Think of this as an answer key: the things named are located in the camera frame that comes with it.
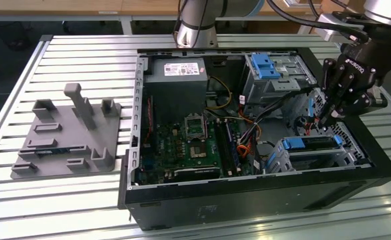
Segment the aluminum extrusion table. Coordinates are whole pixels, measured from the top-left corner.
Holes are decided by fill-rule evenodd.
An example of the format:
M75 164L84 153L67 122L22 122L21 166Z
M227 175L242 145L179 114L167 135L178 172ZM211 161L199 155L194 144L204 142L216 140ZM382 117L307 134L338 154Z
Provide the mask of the aluminum extrusion table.
M219 47L309 47L319 62L338 55L313 35L219 35ZM365 239L391 238L391 182L328 210L293 213L143 232L117 210L120 160L107 174L12 180L10 165L33 119L36 99L69 105L61 92L77 82L92 104L113 97L121 104L116 154L128 145L136 49L171 48L167 35L54 36L38 42L0 111L0 239ZM361 116L391 157L389 106Z

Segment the black cable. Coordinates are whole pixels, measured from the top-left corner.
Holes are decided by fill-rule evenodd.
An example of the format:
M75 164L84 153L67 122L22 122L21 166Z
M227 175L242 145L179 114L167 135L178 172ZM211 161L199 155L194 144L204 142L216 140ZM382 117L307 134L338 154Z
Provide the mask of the black cable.
M338 0L330 0L334 4L337 4L340 7L342 7L344 9L348 8L348 5L344 4L341 1Z
M313 0L307 0L307 4L309 4L310 11L313 12L313 15L315 16L315 18L318 18L319 15L318 15L317 10L314 8Z
M198 40L198 35L199 35L199 31L200 31L200 24L202 24L202 20L203 20L203 15L206 14L206 9L207 9L207 2L208 0L206 0L206 3L203 4L203 10L202 10L202 15L200 15L200 20L199 20L199 24L198 24L198 30L196 30L196 36L195 36L195 41L194 41L194 45L196 44L196 40Z
M338 24L332 24L332 23L326 23L326 22L317 22L317 21L310 21L310 20L305 20L301 18L297 18L289 14L286 14L275 5L275 3L273 2L273 0L266 0L270 8L274 10L274 12L286 20L299 24L299 25L305 25L313 28L318 28L318 29L329 29L329 30L334 30L338 31L340 33L348 34L350 36L354 36L357 38L357 42L360 43L365 43L369 40L369 36L365 32L353 29L350 27L338 25Z
M266 141L266 144L267 144L269 146L271 146L273 148L275 147L275 145L274 145L270 141Z

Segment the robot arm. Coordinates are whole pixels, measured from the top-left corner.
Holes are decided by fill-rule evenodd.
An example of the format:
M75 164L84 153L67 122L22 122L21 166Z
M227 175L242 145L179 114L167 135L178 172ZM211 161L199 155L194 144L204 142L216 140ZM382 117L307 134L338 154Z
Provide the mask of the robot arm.
M214 21L222 17L255 15L263 0L182 0L178 48L215 48Z
M378 87L391 71L391 3L386 0L366 0L364 7L364 14L334 12L318 18L319 21L353 26L369 36L364 44L342 44L337 60L323 60L319 85L326 99L318 115L323 126L345 116L360 115L386 106ZM315 31L329 41L346 42L334 31Z

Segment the yellow wire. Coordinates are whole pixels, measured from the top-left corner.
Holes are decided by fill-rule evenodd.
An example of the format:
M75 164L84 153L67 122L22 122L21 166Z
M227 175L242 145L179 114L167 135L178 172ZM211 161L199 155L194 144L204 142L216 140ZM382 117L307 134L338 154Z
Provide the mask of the yellow wire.
M212 78L215 81L218 81L218 82L220 83L220 85L226 88L227 95L228 95L228 97L227 97L227 102L226 102L223 105L220 105L220 106L208 106L208 107L206 107L206 109L215 110L215 109L220 109L220 108L223 108L223 107L227 106L227 104L230 103L230 100L231 100L231 92L230 92L227 86L224 85L224 83L223 83L216 77L210 76L210 78Z

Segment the metal case frame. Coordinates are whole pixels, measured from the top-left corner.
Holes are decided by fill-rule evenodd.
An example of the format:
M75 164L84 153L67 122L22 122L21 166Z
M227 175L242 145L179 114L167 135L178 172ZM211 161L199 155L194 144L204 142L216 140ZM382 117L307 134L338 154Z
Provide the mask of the metal case frame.
M322 79L318 61L307 48L295 50L315 77ZM133 114L140 111L141 79L136 78ZM357 116L344 119L364 155L373 167L302 174L258 176L253 179L216 179L207 184L171 184L131 189L127 170L133 167L133 152L121 161L117 208L128 209L141 230L239 220L267 215L326 209L370 187L391 181L391 160Z

